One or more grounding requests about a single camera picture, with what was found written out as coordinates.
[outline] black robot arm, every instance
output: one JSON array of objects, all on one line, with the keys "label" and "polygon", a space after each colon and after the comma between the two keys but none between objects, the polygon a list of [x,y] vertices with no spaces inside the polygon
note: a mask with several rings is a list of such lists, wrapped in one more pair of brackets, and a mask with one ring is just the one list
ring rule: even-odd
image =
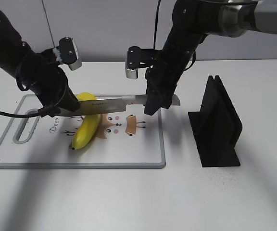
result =
[{"label": "black robot arm", "polygon": [[[161,107],[170,107],[179,78],[207,35],[239,37],[247,30],[277,34],[277,1],[177,0],[172,18],[173,27],[162,50],[130,47],[127,52],[128,78],[137,78],[138,68],[149,66],[145,74],[148,100],[144,109],[148,115]],[[144,52],[154,55],[150,60],[142,60]]]},{"label": "black robot arm", "polygon": [[64,61],[72,67],[77,63],[77,50],[70,38],[61,39],[60,47],[35,53],[22,42],[20,34],[0,11],[0,68],[15,78],[20,90],[31,90],[36,94],[43,105],[39,110],[41,116],[54,116],[60,112],[59,108],[69,111],[79,108],[64,71],[58,67],[61,62],[53,52],[55,50],[57,56],[63,57],[62,48],[65,47],[70,55],[66,55]]}]

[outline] banana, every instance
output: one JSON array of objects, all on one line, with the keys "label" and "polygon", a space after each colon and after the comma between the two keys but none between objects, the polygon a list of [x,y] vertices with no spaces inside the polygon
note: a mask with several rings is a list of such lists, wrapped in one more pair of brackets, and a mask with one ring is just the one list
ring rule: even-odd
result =
[{"label": "banana", "polygon": [[[79,101],[95,100],[96,97],[90,93],[83,92],[76,96]],[[95,134],[100,123],[101,115],[86,115],[82,125],[76,131],[72,139],[72,150],[85,147]]]}]

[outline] cutting board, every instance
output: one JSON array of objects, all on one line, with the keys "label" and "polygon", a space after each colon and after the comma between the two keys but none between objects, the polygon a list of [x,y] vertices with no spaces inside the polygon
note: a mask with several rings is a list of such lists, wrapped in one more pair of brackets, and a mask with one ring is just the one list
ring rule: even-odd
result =
[{"label": "cutting board", "polygon": [[[25,95],[15,113],[37,108],[41,108],[37,97]],[[70,147],[82,116],[12,118],[0,138],[0,168],[163,168],[161,111],[150,116],[143,110],[143,105],[129,105],[125,112],[101,115],[92,141],[75,151]]]}]

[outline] table surface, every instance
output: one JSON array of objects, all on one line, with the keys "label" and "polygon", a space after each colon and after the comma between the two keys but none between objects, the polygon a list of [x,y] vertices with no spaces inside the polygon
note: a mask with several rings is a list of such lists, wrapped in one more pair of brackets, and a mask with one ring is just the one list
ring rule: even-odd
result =
[{"label": "table surface", "polygon": [[[142,94],[124,63],[64,67],[74,93]],[[220,75],[243,123],[240,167],[202,168],[188,119]],[[198,61],[162,110],[163,169],[0,170],[0,231],[277,230],[277,60]],[[21,97],[0,70],[0,110]],[[0,136],[9,118],[0,116]]]}]

